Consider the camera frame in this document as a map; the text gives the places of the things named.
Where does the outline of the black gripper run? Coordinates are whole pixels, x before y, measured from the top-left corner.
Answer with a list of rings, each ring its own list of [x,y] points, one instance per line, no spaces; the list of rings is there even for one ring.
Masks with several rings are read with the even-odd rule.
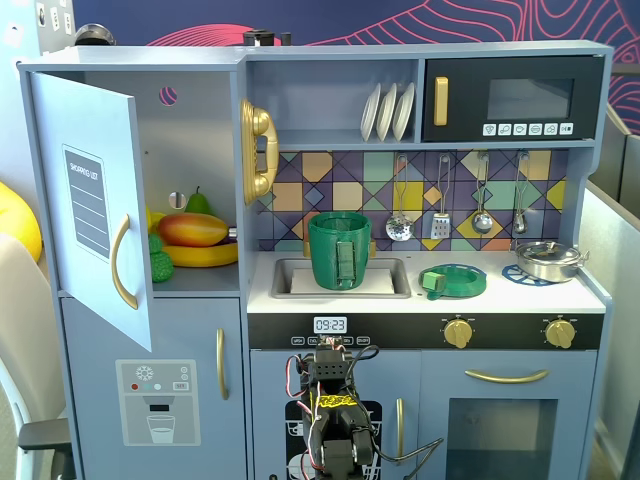
[[[341,357],[349,357],[350,352],[346,349],[343,336],[318,336],[317,345],[315,346],[314,356],[332,357],[340,355]]]

